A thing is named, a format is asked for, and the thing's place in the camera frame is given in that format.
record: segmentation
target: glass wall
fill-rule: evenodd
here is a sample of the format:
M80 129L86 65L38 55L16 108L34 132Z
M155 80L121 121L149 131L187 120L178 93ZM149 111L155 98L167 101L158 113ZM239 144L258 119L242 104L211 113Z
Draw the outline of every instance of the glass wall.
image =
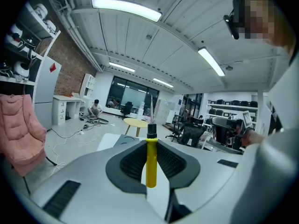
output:
M131 112L138 113L138 109L144 102L144 115L150 115L150 98L153 96L153 106L156 107L159 91L150 87L128 81L119 77L114 77L106 106L119 109L131 102L133 107Z

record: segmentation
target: white ceiling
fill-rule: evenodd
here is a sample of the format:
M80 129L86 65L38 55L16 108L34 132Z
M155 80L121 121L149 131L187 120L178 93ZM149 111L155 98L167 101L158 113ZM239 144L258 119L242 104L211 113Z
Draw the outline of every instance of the white ceiling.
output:
M156 77L174 86L167 91L178 94L268 91L288 67L283 51L258 40L231 37L222 18L231 12L232 0L128 1L160 9L160 21L94 9L91 0L74 0L76 7L71 12L95 59L118 76L162 89L152 82ZM233 70L224 70L226 75L220 78L197 53L203 46L218 63L229 64ZM256 59L277 54L286 58ZM109 61L136 71L115 70Z

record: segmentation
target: screwdriver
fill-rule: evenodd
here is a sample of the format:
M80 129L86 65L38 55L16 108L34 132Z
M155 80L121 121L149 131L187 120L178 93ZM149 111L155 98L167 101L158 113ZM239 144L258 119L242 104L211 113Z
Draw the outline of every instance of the screwdriver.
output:
M150 101L150 124L148 124L146 160L146 186L154 188L157 184L157 125L153 122L153 96Z

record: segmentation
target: red sticker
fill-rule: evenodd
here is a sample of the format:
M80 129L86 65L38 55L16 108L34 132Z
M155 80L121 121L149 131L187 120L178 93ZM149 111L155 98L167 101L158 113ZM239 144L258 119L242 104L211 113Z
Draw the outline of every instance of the red sticker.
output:
M55 63L53 63L53 65L51 65L50 67L50 72L53 72L56 70L56 66L55 66Z

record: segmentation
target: fluorescent light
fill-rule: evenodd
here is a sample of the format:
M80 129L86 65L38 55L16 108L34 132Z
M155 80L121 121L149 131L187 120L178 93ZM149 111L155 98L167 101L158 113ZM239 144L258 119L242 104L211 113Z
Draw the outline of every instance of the fluorescent light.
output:
M124 84L120 84L120 83L117 83L117 84L118 84L118 85L121 85L121 86L123 86L123 87L125 87ZM126 87L130 88L130 86L127 86L127 85L126 85Z
M129 67L126 67L126 66L123 66L123 65L119 65L119 64L115 64L115 63L112 63L112 62L109 62L110 65L113 65L113 66L116 66L116 67L119 67L119 68L122 68L122 69L125 69L125 70L129 70L131 72L135 72L134 69L131 69Z
M106 8L133 13L152 21L159 21L161 13L142 5L122 0L92 0L93 8Z
M164 85L167 85L167 86L169 86L169 87L173 87L173 85L168 84L168 83L166 83L166 82L164 82L164 81L162 81L162 80L158 80L158 79L156 79L156 78L154 78L154 81L158 81L158 82L160 82L160 83L162 83L162 84L164 84Z
M211 56L211 54L207 51L206 48L202 48L198 50L198 53L210 64L210 66L216 71L216 73L223 77L225 76L224 72L221 70L218 63L215 61L215 59Z

